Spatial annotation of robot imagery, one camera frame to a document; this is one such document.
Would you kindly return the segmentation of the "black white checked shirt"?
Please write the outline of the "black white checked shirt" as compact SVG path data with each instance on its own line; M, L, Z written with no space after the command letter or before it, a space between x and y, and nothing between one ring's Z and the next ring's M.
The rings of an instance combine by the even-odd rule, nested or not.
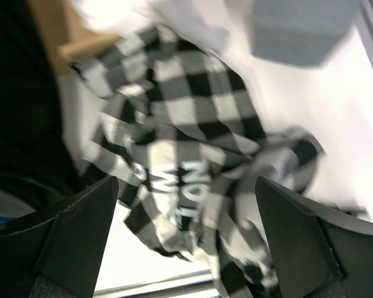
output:
M324 153L317 139L265 133L242 78L162 25L70 68L106 100L83 175L117 178L126 227L163 256L207 264L221 297L268 297L277 275L255 183L304 193Z

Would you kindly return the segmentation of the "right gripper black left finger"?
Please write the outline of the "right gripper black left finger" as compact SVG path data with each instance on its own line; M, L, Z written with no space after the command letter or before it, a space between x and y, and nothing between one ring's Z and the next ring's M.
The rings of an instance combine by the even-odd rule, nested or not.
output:
M118 184L104 178L78 194L0 225L0 282L39 276L96 282Z

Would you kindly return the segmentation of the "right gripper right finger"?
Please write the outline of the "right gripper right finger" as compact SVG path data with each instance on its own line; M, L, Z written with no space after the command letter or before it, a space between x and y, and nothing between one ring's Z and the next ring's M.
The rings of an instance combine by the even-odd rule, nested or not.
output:
M280 285L373 286L372 222L263 177L256 198Z

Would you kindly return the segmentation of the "grey button shirt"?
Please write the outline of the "grey button shirt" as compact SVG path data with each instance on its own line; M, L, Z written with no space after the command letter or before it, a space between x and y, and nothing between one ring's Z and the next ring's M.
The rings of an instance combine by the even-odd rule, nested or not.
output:
M361 3L344 0L256 1L252 54L286 65L320 65L349 33Z

